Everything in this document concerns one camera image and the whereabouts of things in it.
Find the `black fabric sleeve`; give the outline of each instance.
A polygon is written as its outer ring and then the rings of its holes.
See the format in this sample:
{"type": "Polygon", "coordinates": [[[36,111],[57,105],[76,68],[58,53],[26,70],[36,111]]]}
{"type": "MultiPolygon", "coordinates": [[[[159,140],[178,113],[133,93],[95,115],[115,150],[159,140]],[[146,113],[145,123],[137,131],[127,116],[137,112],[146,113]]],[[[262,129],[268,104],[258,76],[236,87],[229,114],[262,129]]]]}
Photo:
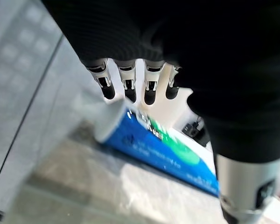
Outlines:
{"type": "Polygon", "coordinates": [[[214,152],[280,158],[280,5],[203,10],[196,20],[187,48],[169,44],[167,55],[179,57],[175,81],[193,90],[188,104],[205,119],[214,152]]]}

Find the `white cap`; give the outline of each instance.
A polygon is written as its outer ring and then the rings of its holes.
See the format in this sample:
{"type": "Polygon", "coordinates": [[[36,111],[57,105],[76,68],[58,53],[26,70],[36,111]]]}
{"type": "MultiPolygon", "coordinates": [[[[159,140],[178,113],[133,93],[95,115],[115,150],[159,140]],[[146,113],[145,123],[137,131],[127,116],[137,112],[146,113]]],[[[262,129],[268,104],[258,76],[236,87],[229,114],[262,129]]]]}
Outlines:
{"type": "Polygon", "coordinates": [[[82,91],[74,101],[74,109],[92,124],[104,115],[107,106],[103,98],[89,91],[82,91]]]}

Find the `black fingertip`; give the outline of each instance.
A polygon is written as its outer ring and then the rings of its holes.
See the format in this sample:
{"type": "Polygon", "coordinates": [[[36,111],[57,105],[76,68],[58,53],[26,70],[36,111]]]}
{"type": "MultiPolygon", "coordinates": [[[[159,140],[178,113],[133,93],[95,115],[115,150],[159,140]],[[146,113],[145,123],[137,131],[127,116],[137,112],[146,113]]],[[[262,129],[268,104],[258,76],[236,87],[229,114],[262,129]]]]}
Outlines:
{"type": "Polygon", "coordinates": [[[166,89],[166,98],[174,99],[177,96],[178,90],[179,90],[179,87],[170,87],[168,84],[167,89],[166,89]]]}
{"type": "Polygon", "coordinates": [[[115,97],[115,89],[112,83],[110,86],[102,87],[102,92],[107,99],[113,99],[115,97]]]}
{"type": "Polygon", "coordinates": [[[152,91],[152,90],[145,90],[145,93],[144,93],[144,102],[147,104],[147,105],[151,105],[153,104],[155,101],[155,91],[152,91]]]}
{"type": "Polygon", "coordinates": [[[136,102],[136,89],[127,89],[125,90],[125,96],[128,97],[133,103],[136,102]]]}

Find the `robotic hand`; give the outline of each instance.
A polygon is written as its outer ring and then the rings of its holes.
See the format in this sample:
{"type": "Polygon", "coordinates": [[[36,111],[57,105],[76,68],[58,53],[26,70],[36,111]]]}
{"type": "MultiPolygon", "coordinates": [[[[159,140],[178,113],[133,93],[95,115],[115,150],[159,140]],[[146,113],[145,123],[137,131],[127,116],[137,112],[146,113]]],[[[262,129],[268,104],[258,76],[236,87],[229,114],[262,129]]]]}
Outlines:
{"type": "Polygon", "coordinates": [[[137,7],[42,1],[107,98],[114,90],[105,58],[115,60],[132,101],[134,60],[145,59],[148,104],[164,61],[176,65],[166,96],[174,98],[178,87],[193,90],[187,103],[210,134],[223,215],[229,224],[255,223],[280,166],[280,5],[175,1],[173,10],[145,0],[137,7]]]}

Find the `blue toothpaste tube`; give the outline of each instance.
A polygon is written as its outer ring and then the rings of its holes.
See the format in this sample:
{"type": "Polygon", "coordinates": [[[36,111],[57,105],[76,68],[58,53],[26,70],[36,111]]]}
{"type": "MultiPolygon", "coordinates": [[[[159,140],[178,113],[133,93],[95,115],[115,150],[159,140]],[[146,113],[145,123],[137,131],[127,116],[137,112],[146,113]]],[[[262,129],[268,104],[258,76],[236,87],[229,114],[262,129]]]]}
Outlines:
{"type": "Polygon", "coordinates": [[[101,144],[218,196],[217,178],[206,163],[128,100],[108,105],[83,92],[75,101],[75,108],[94,125],[94,138],[101,144]]]}

